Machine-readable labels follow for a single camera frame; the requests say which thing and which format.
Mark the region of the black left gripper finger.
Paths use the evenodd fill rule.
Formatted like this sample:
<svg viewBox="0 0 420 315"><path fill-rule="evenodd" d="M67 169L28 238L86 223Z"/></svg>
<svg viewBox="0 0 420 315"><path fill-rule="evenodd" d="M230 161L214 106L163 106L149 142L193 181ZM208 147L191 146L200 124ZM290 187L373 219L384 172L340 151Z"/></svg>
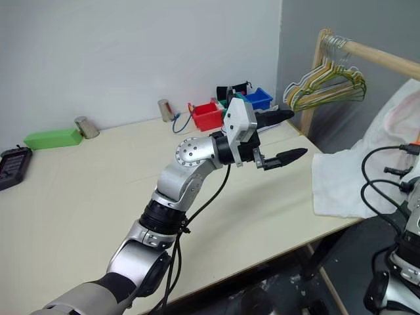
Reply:
<svg viewBox="0 0 420 315"><path fill-rule="evenodd" d="M286 152L281 152L276 154L275 157L265 159L262 168L265 171L268 171L279 167L285 167L286 165L289 165L290 163L293 163L294 161L304 156L307 152L307 148L296 148Z"/></svg>
<svg viewBox="0 0 420 315"><path fill-rule="evenodd" d="M291 110L274 110L263 113L255 112L257 119L257 129L277 125L285 120L292 118L295 113Z"/></svg>

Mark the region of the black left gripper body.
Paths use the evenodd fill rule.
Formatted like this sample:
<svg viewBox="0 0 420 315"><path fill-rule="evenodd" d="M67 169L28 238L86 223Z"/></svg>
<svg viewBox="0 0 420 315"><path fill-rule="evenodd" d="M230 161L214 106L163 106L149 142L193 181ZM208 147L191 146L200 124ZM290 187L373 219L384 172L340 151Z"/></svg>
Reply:
<svg viewBox="0 0 420 315"><path fill-rule="evenodd" d="M254 162L258 169L264 169L266 163L259 148L260 144L258 132L255 131L247 142L238 146L241 162Z"/></svg>

